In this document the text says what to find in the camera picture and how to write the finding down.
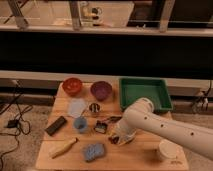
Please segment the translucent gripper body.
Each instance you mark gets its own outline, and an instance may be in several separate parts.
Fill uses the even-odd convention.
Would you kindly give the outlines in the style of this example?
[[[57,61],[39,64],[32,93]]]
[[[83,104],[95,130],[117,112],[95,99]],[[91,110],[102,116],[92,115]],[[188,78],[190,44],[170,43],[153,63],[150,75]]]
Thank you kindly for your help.
[[[118,145],[118,146],[129,143],[135,137],[135,135],[126,135],[126,134],[118,134],[118,133],[111,133],[110,136],[112,136],[112,135],[117,135],[117,136],[120,137],[120,142],[118,144],[115,144],[115,145]]]

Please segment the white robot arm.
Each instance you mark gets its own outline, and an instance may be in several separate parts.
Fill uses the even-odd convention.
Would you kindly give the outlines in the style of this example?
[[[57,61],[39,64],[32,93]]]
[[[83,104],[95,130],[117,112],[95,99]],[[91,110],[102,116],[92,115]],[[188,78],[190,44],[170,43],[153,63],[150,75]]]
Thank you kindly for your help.
[[[135,137],[137,130],[153,133],[213,160],[213,129],[159,116],[148,98],[139,98],[124,110],[109,139],[117,139],[116,144],[123,145]]]

